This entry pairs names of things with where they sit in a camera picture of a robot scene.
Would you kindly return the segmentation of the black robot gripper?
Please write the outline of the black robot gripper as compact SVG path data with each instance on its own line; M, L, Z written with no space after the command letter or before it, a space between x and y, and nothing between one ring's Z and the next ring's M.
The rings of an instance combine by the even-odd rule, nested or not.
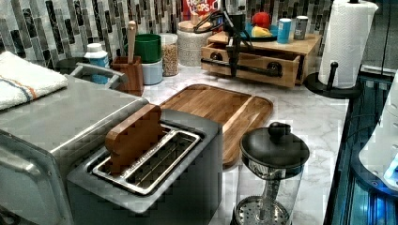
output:
M226 50L229 57L231 76L237 75L237 62L239 56L241 32L245 29L243 14L225 13L225 33L228 36Z

